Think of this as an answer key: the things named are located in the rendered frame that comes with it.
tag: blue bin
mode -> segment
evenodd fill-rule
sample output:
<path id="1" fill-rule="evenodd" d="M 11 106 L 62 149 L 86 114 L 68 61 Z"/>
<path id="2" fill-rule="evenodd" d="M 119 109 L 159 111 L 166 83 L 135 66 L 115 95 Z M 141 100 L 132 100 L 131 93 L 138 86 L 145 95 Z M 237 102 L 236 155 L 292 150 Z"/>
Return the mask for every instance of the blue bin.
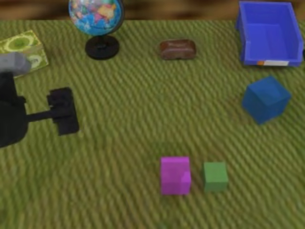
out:
<path id="1" fill-rule="evenodd" d="M 242 1 L 236 29 L 245 65 L 301 64 L 303 39 L 291 3 Z"/>
<path id="2" fill-rule="evenodd" d="M 274 77 L 269 76 L 248 85 L 242 107 L 258 123 L 281 115 L 291 94 Z"/>

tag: green tablecloth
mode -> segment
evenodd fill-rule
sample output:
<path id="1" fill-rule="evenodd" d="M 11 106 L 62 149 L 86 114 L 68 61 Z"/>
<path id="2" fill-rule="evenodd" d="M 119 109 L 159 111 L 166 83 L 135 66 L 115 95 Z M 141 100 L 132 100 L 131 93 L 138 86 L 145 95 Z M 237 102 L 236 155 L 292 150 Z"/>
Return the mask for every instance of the green tablecloth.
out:
<path id="1" fill-rule="evenodd" d="M 70 21 L 0 21 L 0 39 L 29 29 L 50 65 L 16 79 L 28 112 L 69 86 L 81 131 L 58 137 L 51 120 L 31 123 L 0 150 L 1 228 L 304 228 L 304 65 L 243 67 L 233 22 L 127 21 L 114 34 L 119 55 L 104 62 L 86 56 L 89 36 Z M 161 61 L 158 43 L 169 38 L 194 40 L 198 57 Z M 293 98 L 283 116 L 257 126 L 240 101 L 269 74 Z M 188 196 L 161 196 L 161 156 L 190 156 Z M 203 193 L 206 161 L 226 162 L 224 193 Z"/>

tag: blue globe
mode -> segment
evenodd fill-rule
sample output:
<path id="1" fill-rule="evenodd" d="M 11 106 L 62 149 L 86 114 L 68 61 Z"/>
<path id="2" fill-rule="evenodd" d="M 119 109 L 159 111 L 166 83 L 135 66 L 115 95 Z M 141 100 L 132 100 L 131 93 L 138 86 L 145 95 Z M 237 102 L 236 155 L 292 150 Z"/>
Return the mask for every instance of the blue globe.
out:
<path id="1" fill-rule="evenodd" d="M 92 36 L 114 32 L 124 20 L 121 0 L 70 0 L 69 14 L 80 31 Z"/>

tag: black object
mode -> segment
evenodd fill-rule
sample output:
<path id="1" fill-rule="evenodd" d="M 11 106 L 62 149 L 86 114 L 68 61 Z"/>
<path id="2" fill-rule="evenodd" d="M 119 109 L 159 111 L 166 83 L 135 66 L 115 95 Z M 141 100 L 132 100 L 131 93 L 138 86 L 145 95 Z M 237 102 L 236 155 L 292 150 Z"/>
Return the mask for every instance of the black object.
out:
<path id="1" fill-rule="evenodd" d="M 90 38 L 85 46 L 89 57 L 95 60 L 107 60 L 114 57 L 120 49 L 118 40 L 112 36 L 94 36 Z"/>
<path id="2" fill-rule="evenodd" d="M 51 118 L 58 127 L 59 135 L 79 131 L 72 90 L 68 87 L 50 91 L 47 96 L 49 111 L 26 114 L 23 96 L 18 96 L 14 75 L 0 73 L 0 148 L 22 140 L 29 122 Z"/>

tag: yellow green box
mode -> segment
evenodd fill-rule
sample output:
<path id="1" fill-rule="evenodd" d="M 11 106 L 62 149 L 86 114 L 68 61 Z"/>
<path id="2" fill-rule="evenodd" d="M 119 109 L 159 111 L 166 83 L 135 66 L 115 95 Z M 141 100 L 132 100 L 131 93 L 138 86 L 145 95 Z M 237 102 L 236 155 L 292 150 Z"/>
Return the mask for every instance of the yellow green box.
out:
<path id="1" fill-rule="evenodd" d="M 0 53 L 10 52 L 25 54 L 32 64 L 30 72 L 49 65 L 43 44 L 32 30 L 0 41 Z"/>

